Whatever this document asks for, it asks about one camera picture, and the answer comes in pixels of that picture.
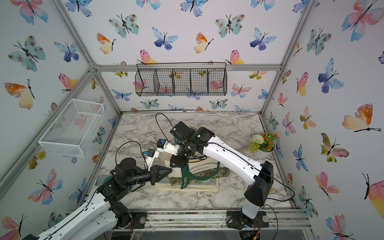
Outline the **starry night canvas tote bag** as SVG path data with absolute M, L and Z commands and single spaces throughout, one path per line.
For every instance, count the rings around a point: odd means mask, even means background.
M 155 189 L 156 190 L 165 190 L 165 191 L 189 191 L 189 192 L 218 192 L 219 191 L 219 185 L 217 187 L 213 187 L 213 188 L 190 188 L 190 187 L 185 187 L 182 189 L 182 186 L 179 188 L 179 187 L 171 187 L 169 185 L 163 185 L 163 184 L 155 184 Z

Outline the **green handled canvas tote bag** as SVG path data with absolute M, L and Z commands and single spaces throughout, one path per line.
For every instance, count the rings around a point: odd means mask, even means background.
M 180 168 L 173 168 L 172 173 L 167 177 L 183 178 L 183 189 L 188 185 L 189 178 L 198 181 L 205 181 L 209 179 L 219 180 L 220 178 L 226 178 L 230 175 L 230 170 L 227 167 L 222 165 L 219 166 L 218 161 L 211 158 L 204 161 L 194 161 L 189 163 L 189 171 L 195 176 L 194 178 L 186 173 L 183 173 Z

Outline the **blue handled canvas tote bag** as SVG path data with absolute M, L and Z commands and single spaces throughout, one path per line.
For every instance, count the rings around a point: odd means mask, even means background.
M 171 187 L 181 187 L 183 184 L 183 178 L 174 178 L 174 177 L 166 177 L 162 179 L 157 184 L 169 185 Z M 219 181 L 216 179 L 209 179 L 205 181 L 198 181 L 192 178 L 189 178 L 189 183 L 187 187 L 190 188 L 213 188 L 219 185 Z

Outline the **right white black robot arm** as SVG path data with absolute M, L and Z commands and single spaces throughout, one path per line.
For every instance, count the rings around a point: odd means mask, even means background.
M 171 158 L 171 167 L 181 169 L 182 188 L 189 184 L 190 178 L 204 180 L 203 177 L 197 177 L 190 172 L 189 159 L 195 153 L 210 157 L 219 165 L 224 164 L 248 185 L 244 192 L 246 200 L 241 212 L 236 217 L 228 216 L 227 226 L 238 230 L 244 226 L 260 227 L 261 221 L 257 218 L 259 210 L 265 206 L 271 187 L 276 182 L 273 165 L 268 161 L 261 164 L 247 158 L 204 127 L 194 130 L 183 122 L 178 122 L 170 133 L 179 141 L 175 146 L 177 152 Z

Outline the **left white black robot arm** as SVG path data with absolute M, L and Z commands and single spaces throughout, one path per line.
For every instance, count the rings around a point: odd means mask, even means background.
M 154 185 L 172 172 L 171 168 L 153 165 L 145 170 L 137 167 L 133 158 L 123 159 L 111 171 L 112 178 L 99 186 L 95 193 L 61 222 L 38 236 L 27 240 L 92 240 L 114 228 L 141 228 L 146 214 L 134 214 L 121 199 L 135 185 Z

